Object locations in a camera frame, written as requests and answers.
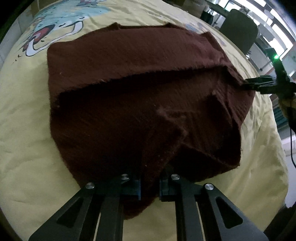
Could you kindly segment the maroon knit sweater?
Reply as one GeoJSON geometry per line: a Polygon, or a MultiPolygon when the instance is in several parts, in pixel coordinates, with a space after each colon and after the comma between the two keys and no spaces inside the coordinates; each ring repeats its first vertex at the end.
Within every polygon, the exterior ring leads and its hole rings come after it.
{"type": "Polygon", "coordinates": [[[51,135],[77,183],[104,193],[122,174],[140,180],[125,219],[153,203],[162,178],[239,166],[255,93],[209,32],[114,23],[52,44],[47,64],[51,135]]]}

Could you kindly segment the black office chair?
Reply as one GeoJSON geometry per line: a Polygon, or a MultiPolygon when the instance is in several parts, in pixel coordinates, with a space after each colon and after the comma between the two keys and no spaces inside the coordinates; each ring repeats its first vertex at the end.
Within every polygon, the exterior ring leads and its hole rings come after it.
{"type": "Polygon", "coordinates": [[[227,37],[243,54],[247,54],[258,36],[258,27],[248,15],[232,9],[219,32],[227,37]]]}

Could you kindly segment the yellow dinosaur bed sheet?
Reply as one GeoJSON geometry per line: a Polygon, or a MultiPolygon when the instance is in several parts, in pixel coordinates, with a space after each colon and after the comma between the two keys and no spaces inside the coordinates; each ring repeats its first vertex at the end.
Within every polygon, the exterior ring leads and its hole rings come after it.
{"type": "MultiPolygon", "coordinates": [[[[50,134],[47,49],[115,22],[173,23],[197,33],[211,32],[242,77],[257,76],[221,33],[163,1],[57,1],[40,10],[1,69],[1,209],[22,240],[79,190],[50,134]]],[[[210,182],[264,230],[288,192],[285,154],[269,96],[255,95],[241,138],[240,166],[210,182]]]]}

